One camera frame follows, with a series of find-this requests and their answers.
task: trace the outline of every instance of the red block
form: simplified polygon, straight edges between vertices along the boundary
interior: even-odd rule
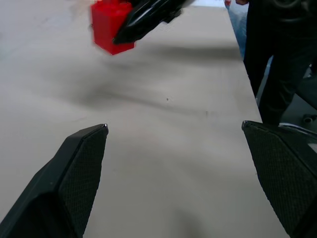
[[[91,6],[94,42],[111,55],[135,47],[135,43],[115,45],[112,41],[125,18],[132,10],[131,3],[120,0],[97,1]]]

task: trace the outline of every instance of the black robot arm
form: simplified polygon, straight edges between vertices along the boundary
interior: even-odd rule
[[[120,27],[113,42],[132,43],[142,39],[161,22],[170,23],[183,7],[194,0],[132,0],[133,10]]]

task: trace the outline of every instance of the textured gripper pad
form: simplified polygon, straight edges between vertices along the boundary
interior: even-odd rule
[[[275,133],[253,125],[246,126],[244,133],[260,184],[286,232],[292,235],[315,203],[317,180]]]
[[[99,186],[104,146],[104,132],[99,130],[89,135],[59,187],[58,194],[78,237],[84,234]]]

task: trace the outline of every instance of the leg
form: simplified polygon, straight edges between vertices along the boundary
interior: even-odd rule
[[[273,53],[273,32],[261,16],[261,11],[257,0],[250,2],[244,65],[255,97],[264,77],[267,61]]]
[[[312,63],[311,71],[312,71],[312,75],[317,74],[317,58],[314,59],[314,61]]]
[[[281,36],[276,49],[259,106],[263,122],[274,125],[279,124],[307,68],[317,56],[317,40]]]

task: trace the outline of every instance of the table surface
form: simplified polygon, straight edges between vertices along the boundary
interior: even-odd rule
[[[241,130],[260,117],[224,8],[186,9],[111,57],[88,2],[10,2],[1,17],[30,11],[0,21],[0,220],[66,136],[107,123],[85,238],[288,237]]]

